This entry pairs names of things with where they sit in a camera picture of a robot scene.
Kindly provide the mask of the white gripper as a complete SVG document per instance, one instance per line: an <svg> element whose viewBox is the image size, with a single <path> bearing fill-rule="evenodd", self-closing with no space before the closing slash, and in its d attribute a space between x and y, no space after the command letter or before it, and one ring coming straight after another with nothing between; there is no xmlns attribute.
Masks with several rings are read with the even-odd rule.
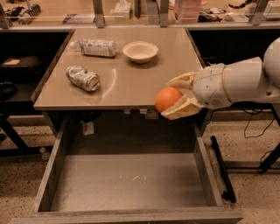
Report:
<svg viewBox="0 0 280 224"><path fill-rule="evenodd" d="M232 102L224 88L225 67L222 63L214 64L206 66L198 73L183 73L169 80L168 87L192 90L197 99L183 96L173 106L164 110L161 115L169 120L177 120L198 114L202 106L212 110L229 107Z"/></svg>

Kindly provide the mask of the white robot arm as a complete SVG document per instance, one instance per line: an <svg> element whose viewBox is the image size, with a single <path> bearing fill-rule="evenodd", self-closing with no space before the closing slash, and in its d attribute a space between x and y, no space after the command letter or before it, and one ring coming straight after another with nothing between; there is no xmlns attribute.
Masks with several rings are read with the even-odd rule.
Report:
<svg viewBox="0 0 280 224"><path fill-rule="evenodd" d="M155 104L161 116L176 120L202 109L224 109L237 102L280 102L280 38L263 57L233 64L206 66L198 72L183 73L167 82L180 96Z"/></svg>

